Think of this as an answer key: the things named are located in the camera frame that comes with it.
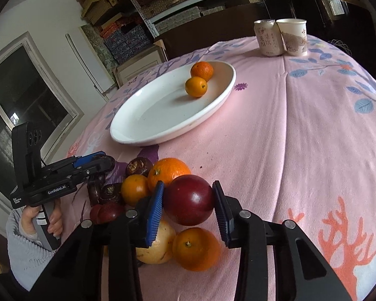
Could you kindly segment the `grey knitted sleeve forearm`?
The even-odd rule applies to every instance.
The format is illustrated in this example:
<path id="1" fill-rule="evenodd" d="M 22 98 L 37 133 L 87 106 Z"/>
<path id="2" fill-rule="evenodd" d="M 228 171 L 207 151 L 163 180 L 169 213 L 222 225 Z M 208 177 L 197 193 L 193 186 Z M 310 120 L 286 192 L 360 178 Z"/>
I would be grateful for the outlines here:
<path id="1" fill-rule="evenodd" d="M 6 224 L 11 272 L 18 284 L 30 291 L 55 255 L 45 249 L 37 234 L 27 235 L 21 227 L 22 210 L 12 210 Z"/>

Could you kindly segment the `person's left hand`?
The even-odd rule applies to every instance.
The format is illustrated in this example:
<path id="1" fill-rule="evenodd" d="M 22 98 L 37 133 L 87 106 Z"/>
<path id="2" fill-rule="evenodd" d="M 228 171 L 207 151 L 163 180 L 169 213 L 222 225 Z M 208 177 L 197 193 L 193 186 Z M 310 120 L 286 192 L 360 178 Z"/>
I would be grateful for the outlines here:
<path id="1" fill-rule="evenodd" d="M 27 239 L 32 241 L 38 240 L 38 235 L 33 226 L 32 220 L 38 215 L 39 207 L 25 207 L 22 211 L 21 220 L 19 222 L 19 230 Z M 61 200 L 55 200 L 55 206 L 49 219 L 50 225 L 48 232 L 54 237 L 59 237 L 63 231 Z"/>

